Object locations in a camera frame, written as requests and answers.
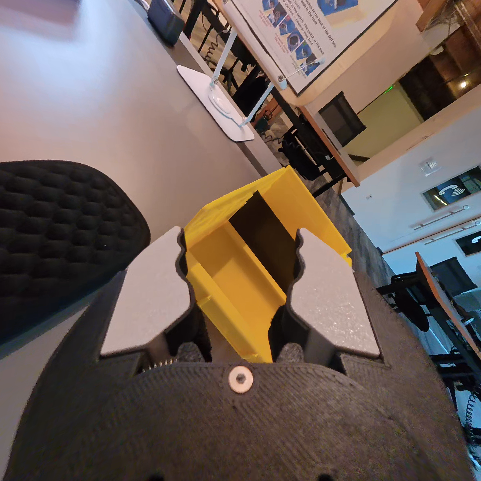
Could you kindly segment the yellow plastic bin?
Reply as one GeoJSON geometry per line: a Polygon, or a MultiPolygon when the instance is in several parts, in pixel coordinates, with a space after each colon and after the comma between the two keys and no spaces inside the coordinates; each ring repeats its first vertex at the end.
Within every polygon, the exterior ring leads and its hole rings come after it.
{"type": "Polygon", "coordinates": [[[301,228],[352,266],[351,247],[291,167],[208,203],[184,229],[197,303],[248,362],[272,362],[268,329],[294,280],[301,228]]]}

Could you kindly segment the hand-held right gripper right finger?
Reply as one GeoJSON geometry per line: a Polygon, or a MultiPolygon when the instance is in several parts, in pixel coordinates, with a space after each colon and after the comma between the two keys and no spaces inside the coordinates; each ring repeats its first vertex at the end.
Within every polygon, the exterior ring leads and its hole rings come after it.
{"type": "Polygon", "coordinates": [[[268,329],[272,361],[289,344],[310,364],[328,366],[339,353],[380,359],[353,269],[307,228],[297,230],[293,281],[268,329]]]}

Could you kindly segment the long background desk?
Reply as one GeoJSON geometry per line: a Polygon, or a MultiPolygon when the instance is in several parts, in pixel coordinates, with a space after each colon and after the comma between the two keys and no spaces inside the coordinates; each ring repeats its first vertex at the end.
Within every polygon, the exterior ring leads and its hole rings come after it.
{"type": "Polygon", "coordinates": [[[420,276],[421,282],[430,290],[432,296],[436,299],[437,304],[445,312],[445,314],[450,319],[451,323],[460,333],[462,339],[467,343],[473,353],[480,359],[480,349],[473,339],[472,335],[469,333],[467,327],[462,321],[462,317],[455,309],[453,303],[450,301],[445,290],[441,287],[440,283],[436,280],[430,267],[425,263],[424,259],[419,252],[415,252],[417,258],[416,270],[420,276]]]}

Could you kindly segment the brown-edged grey table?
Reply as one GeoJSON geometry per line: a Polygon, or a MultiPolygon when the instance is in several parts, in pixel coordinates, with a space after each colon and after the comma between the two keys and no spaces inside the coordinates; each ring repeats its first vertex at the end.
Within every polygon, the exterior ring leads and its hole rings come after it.
{"type": "Polygon", "coordinates": [[[316,195],[325,192],[327,189],[335,186],[343,179],[347,179],[355,188],[360,187],[361,179],[356,164],[345,151],[324,118],[318,112],[312,115],[306,106],[300,106],[299,108],[316,134],[328,148],[336,164],[342,170],[342,173],[336,176],[328,173],[331,177],[331,181],[318,189],[316,191],[316,195]]]}

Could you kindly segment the black quilted wrist rest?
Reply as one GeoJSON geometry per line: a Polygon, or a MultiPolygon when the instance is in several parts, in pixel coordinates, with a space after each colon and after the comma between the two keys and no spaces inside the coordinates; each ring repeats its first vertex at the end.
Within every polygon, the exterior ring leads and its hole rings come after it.
{"type": "Polygon", "coordinates": [[[64,160],[1,163],[1,346],[126,269],[151,232],[105,173],[64,160]]]}

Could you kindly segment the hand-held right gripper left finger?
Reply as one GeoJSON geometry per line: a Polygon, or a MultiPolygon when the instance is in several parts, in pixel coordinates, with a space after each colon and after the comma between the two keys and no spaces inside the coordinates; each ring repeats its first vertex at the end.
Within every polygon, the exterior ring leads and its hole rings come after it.
{"type": "Polygon", "coordinates": [[[178,226],[130,263],[100,349],[102,358],[141,352],[150,362],[177,357],[193,343],[212,361],[205,318],[189,282],[184,229],[178,226]]]}

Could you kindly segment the black power adapter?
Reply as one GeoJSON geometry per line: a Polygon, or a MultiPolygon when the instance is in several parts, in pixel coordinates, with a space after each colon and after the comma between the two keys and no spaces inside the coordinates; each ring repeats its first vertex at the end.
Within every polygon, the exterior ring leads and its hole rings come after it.
{"type": "Polygon", "coordinates": [[[172,1],[151,1],[147,20],[170,46],[176,45],[183,32],[185,22],[172,1]]]}

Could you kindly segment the phone icon door window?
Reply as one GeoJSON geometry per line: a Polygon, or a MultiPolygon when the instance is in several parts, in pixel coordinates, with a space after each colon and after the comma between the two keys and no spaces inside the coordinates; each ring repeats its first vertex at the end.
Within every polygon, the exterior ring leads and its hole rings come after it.
{"type": "Polygon", "coordinates": [[[465,256],[480,253],[480,231],[457,238],[455,242],[465,256]]]}
{"type": "Polygon", "coordinates": [[[480,192],[480,166],[455,176],[427,191],[422,196],[436,211],[480,192]]]}

